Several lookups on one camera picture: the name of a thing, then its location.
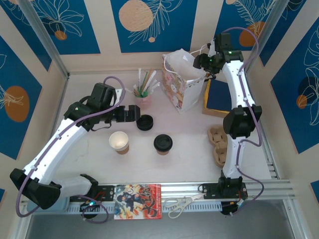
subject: gift bag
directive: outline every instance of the gift bag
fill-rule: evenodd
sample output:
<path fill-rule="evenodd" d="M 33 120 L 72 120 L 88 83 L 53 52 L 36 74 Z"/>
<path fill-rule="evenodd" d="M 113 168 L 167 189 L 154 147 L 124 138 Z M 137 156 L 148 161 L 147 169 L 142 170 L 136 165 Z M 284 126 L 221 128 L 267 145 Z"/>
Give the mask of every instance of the gift bag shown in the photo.
<path fill-rule="evenodd" d="M 163 55 L 162 89 L 179 113 L 198 101 L 206 72 L 193 67 L 194 57 L 180 49 Z"/>

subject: white scissors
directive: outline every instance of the white scissors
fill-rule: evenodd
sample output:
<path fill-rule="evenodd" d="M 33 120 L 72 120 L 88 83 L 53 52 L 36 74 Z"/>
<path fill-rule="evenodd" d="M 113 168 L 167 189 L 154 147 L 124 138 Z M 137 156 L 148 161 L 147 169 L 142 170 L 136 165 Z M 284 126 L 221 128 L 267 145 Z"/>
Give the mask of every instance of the white scissors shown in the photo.
<path fill-rule="evenodd" d="M 196 199 L 200 199 L 201 197 L 203 197 L 204 195 L 206 195 L 206 193 L 200 193 L 197 195 L 194 195 L 192 197 L 188 197 L 188 198 L 168 198 L 165 200 L 164 205 L 167 208 L 173 208 L 168 212 L 168 216 L 171 219 L 174 218 L 178 218 L 179 215 L 184 211 L 184 209 L 191 204 L 193 201 L 195 201 Z M 170 214 L 171 213 L 178 213 L 175 217 L 172 217 Z"/>

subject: comic book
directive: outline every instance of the comic book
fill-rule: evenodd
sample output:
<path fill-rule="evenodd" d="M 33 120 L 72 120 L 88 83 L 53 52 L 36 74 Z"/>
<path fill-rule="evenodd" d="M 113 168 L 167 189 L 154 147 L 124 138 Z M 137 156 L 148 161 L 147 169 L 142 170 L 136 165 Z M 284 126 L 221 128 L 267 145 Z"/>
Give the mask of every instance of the comic book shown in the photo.
<path fill-rule="evenodd" d="M 160 184 L 117 185 L 115 220 L 161 219 Z"/>

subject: black cup lid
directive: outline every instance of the black cup lid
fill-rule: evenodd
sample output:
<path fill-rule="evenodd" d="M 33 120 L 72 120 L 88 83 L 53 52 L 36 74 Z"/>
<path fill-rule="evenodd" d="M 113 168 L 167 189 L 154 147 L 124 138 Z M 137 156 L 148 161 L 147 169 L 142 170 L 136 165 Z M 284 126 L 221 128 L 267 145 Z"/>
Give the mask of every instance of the black cup lid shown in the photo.
<path fill-rule="evenodd" d="M 160 134 L 154 140 L 154 147 L 159 152 L 167 152 L 173 146 L 173 140 L 166 134 Z"/>
<path fill-rule="evenodd" d="M 140 130 L 147 131 L 153 127 L 153 118 L 149 115 L 142 115 L 137 121 L 136 125 Z"/>

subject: white table surface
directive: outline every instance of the white table surface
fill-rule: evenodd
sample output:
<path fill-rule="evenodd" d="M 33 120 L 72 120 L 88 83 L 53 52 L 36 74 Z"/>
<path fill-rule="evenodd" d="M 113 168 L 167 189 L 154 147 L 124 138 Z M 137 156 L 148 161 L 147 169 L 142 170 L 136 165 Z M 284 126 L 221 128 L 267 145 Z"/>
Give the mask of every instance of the white table surface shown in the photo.
<path fill-rule="evenodd" d="M 90 95 L 94 84 L 102 82 L 108 75 L 71 75 L 58 124 L 70 104 Z M 126 88 L 132 89 L 138 74 L 131 71 L 113 75 L 123 80 Z M 156 79 L 161 80 L 160 72 Z M 115 80 L 109 80 L 108 84 L 120 87 Z M 134 104 L 134 96 L 127 92 L 121 105 L 129 104 Z M 211 125 L 222 124 L 222 118 L 203 115 L 202 106 L 203 91 L 196 106 L 179 114 L 158 87 L 152 95 L 151 108 L 141 111 L 142 115 L 153 117 L 151 130 L 140 131 L 135 122 L 114 122 L 110 129 L 88 132 L 70 149 L 56 176 L 65 178 L 86 173 L 99 183 L 216 181 L 221 169 L 215 165 L 207 130 Z M 116 131 L 124 131 L 129 136 L 130 150 L 125 155 L 119 155 L 109 146 L 109 137 Z M 157 154 L 153 146 L 155 137 L 162 133 L 173 139 L 173 147 L 165 156 Z M 257 142 L 256 131 L 251 138 Z M 247 144 L 242 171 L 257 179 L 271 179 L 261 147 Z"/>

